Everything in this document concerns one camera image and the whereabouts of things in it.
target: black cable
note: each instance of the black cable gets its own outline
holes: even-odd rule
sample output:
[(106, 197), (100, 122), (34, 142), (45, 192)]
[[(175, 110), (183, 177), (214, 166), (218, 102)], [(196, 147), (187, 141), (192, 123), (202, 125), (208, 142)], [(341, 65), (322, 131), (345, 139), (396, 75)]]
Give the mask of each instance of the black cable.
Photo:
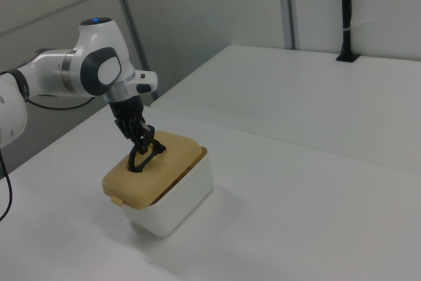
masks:
[(27, 102), (29, 102), (31, 105), (35, 105), (36, 107), (42, 108), (42, 109), (47, 109), (47, 110), (56, 110), (56, 111), (64, 111), (64, 110), (74, 110), (74, 109), (79, 109), (82, 108), (84, 105), (87, 105), (89, 102), (92, 102), (95, 99), (95, 97), (92, 97), (91, 99), (89, 99), (88, 101), (80, 104), (80, 105), (75, 105), (74, 107), (67, 107), (67, 108), (52, 108), (52, 107), (47, 107), (46, 105), (39, 105), (38, 103), (35, 103), (33, 101), (27, 100)]
[(5, 162), (3, 160), (3, 155), (1, 154), (1, 149), (0, 149), (0, 163), (1, 163), (1, 167), (3, 169), (3, 172), (5, 173), (7, 185), (9, 187), (9, 204), (7, 205), (6, 211), (0, 217), (0, 222), (1, 222), (6, 217), (7, 213), (9, 213), (9, 211), (11, 209), (11, 206), (12, 206), (12, 200), (13, 200), (11, 179), (9, 178), (9, 173), (6, 170)]

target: black mount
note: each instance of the black mount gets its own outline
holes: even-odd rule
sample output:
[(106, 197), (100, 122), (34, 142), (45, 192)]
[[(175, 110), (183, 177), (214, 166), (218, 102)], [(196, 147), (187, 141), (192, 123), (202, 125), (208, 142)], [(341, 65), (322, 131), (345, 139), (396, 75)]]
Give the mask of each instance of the black mount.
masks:
[(351, 49), (351, 16), (353, 6), (351, 0), (342, 0), (342, 28), (343, 28), (343, 43), (341, 54), (336, 58), (341, 62), (354, 62), (360, 55), (354, 54)]

